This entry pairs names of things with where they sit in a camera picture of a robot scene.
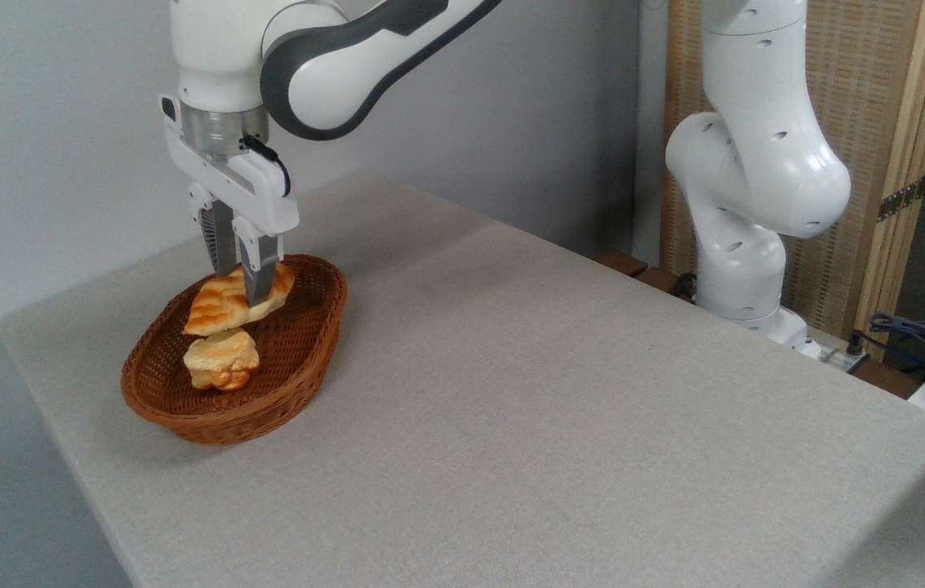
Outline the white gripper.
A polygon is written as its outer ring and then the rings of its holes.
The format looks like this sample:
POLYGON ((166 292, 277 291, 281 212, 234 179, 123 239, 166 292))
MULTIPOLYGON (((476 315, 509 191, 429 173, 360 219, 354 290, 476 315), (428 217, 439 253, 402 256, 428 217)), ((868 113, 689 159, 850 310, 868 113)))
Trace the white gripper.
POLYGON ((191 215, 201 228, 213 273, 222 278, 234 272, 238 250, 248 304, 264 304, 282 259, 280 234, 300 222, 284 171, 255 150, 225 157, 194 149, 185 140, 185 107, 172 96, 160 100, 171 159, 197 182, 189 187, 191 215))

